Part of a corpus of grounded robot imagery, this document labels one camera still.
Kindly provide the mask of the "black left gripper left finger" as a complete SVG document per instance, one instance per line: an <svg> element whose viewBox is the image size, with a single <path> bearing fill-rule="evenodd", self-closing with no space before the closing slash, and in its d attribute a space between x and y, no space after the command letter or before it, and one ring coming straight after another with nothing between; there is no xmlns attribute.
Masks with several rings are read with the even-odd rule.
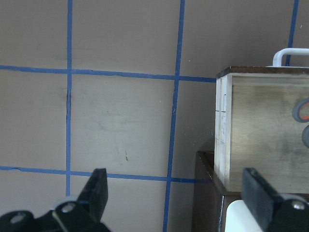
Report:
<svg viewBox="0 0 309 232"><path fill-rule="evenodd" d="M95 169L75 200L65 200L41 217L19 210L0 217L2 232L109 232L101 222L108 201L106 169Z"/></svg>

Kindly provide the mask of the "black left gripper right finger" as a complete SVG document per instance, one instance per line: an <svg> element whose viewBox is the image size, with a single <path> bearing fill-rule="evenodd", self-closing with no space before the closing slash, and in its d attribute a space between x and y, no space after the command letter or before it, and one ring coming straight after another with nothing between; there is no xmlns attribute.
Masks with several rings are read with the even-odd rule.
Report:
<svg viewBox="0 0 309 232"><path fill-rule="evenodd" d="M307 232L309 203L277 192L255 168L242 171L242 200L264 232Z"/></svg>

